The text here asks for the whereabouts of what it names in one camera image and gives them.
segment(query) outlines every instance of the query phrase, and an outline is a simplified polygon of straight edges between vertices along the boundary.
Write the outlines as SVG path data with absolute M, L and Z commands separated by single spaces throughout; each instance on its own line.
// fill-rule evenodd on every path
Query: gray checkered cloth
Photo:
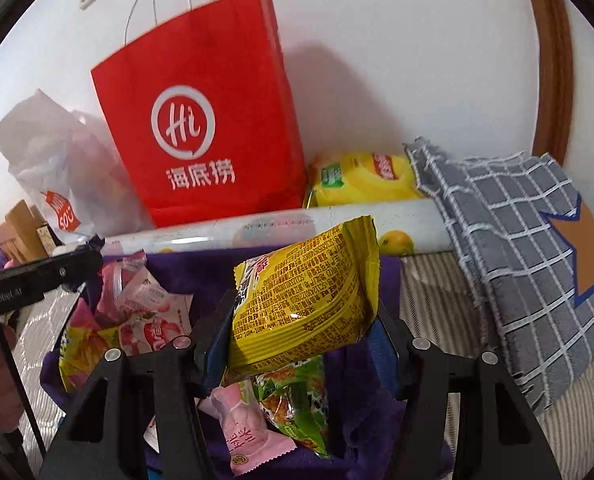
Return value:
M 574 216 L 578 192 L 549 155 L 450 160 L 408 146 L 419 187 L 442 212 L 482 320 L 535 412 L 594 359 L 594 294 L 574 307 L 573 250 L 541 213 Z

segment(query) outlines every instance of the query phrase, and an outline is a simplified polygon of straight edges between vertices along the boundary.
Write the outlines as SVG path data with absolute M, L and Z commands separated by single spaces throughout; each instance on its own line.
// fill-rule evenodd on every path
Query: star with blue outline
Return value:
M 594 217 L 581 195 L 574 216 L 541 213 L 573 250 L 574 306 L 594 294 Z

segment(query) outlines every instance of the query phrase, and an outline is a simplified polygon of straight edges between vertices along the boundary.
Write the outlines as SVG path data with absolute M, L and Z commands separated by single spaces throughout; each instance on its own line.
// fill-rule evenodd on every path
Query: black cable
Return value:
M 6 365 L 8 366 L 8 370 L 10 371 L 10 375 L 13 378 L 14 386 L 16 387 L 17 392 L 19 393 L 21 404 L 24 407 L 24 412 L 26 412 L 26 415 L 28 416 L 28 422 L 30 423 L 30 427 L 32 428 L 34 438 L 37 441 L 39 452 L 42 454 L 42 457 L 44 457 L 46 455 L 46 447 L 43 443 L 42 434 L 39 430 L 37 419 L 34 418 L 34 412 L 32 411 L 32 406 L 30 405 L 30 400 L 28 399 L 26 388 L 24 387 L 24 383 L 21 380 L 21 377 L 19 376 L 19 370 L 17 369 L 16 363 L 14 362 L 13 354 L 10 351 L 10 347 L 8 346 L 8 340 L 6 339 L 6 335 L 4 334 L 4 329 L 1 327 L 1 323 L 0 346 L 1 351 L 4 354 L 4 359 L 6 360 Z

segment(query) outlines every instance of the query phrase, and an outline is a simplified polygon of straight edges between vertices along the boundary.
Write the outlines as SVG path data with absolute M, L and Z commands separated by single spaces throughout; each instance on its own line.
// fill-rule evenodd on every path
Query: silver screw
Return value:
M 485 362 L 487 365 L 496 365 L 499 362 L 499 357 L 492 352 L 484 352 L 481 354 L 481 360 Z
M 190 338 L 187 335 L 181 335 L 174 339 L 173 346 L 178 350 L 188 348 L 190 346 Z
M 106 361 L 116 361 L 121 356 L 122 356 L 122 351 L 119 350 L 118 348 L 110 348 L 110 350 L 107 350 L 106 353 L 104 354 Z
M 427 350 L 430 348 L 430 341 L 428 341 L 425 337 L 415 337 L 413 339 L 413 346 L 417 350 Z

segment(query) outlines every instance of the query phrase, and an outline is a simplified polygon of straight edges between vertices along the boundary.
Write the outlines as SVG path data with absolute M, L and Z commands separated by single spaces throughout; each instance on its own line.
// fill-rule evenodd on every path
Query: red paper bag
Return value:
M 299 208 L 301 139 L 269 0 L 216 0 L 92 70 L 158 227 Z

